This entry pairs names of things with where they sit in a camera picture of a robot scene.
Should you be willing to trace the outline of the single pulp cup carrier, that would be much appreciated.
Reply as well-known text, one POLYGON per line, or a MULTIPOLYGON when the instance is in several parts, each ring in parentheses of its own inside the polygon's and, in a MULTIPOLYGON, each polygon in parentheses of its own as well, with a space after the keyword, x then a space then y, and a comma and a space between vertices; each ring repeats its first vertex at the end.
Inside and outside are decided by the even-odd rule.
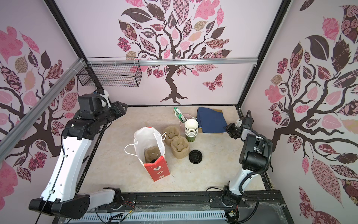
POLYGON ((145 163, 155 163, 161 157, 158 146, 153 146, 145 150, 145 163))

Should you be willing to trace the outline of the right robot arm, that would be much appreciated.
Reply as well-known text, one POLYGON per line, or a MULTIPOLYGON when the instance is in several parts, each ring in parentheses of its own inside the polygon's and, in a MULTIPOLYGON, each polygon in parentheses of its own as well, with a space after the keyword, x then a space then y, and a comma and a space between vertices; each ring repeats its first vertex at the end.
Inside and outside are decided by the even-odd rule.
POLYGON ((243 115, 239 109, 239 119, 226 127, 233 139, 240 139, 244 145, 239 157, 241 170, 232 181, 224 186, 222 200, 229 204, 238 204, 242 198, 250 196, 244 193, 253 177, 268 170, 271 165, 273 142, 253 129, 254 120, 251 111, 243 115))

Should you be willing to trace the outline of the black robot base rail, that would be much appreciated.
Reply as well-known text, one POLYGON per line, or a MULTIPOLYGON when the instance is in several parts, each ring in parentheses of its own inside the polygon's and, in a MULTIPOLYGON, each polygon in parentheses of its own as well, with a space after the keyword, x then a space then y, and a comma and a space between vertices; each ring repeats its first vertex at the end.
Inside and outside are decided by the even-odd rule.
POLYGON ((122 193, 122 204, 111 203, 99 206, 100 212, 124 212, 130 209, 144 211, 146 209, 182 207, 193 210, 199 209, 235 210, 236 208, 250 208, 255 205, 256 198, 260 199, 260 205, 264 203, 284 204, 282 194, 278 190, 254 190, 247 194, 253 198, 244 197, 236 202, 231 199, 223 199, 221 191, 197 191, 197 192, 146 192, 146 193, 122 193))

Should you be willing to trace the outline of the red and white paper bag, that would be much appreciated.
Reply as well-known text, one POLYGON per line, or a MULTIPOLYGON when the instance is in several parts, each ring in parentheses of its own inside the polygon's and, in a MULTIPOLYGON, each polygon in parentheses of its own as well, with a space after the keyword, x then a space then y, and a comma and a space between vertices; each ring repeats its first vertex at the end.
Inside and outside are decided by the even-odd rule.
POLYGON ((153 127, 144 127, 136 131, 131 144, 135 153, 126 152, 135 156, 146 169, 152 180, 155 182, 170 175, 165 159, 165 143, 167 134, 161 134, 153 127))

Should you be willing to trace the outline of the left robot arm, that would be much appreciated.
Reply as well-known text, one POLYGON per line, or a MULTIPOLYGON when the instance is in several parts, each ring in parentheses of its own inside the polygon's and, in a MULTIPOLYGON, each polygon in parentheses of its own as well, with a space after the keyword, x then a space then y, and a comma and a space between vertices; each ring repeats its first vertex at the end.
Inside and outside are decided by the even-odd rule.
POLYGON ((54 217, 80 219, 91 209, 120 200, 120 190, 105 188, 77 194, 76 183, 84 157, 97 134, 126 114, 128 105, 109 103, 107 96, 92 93, 78 98, 80 109, 62 132, 62 150, 41 196, 29 203, 31 211, 54 217))

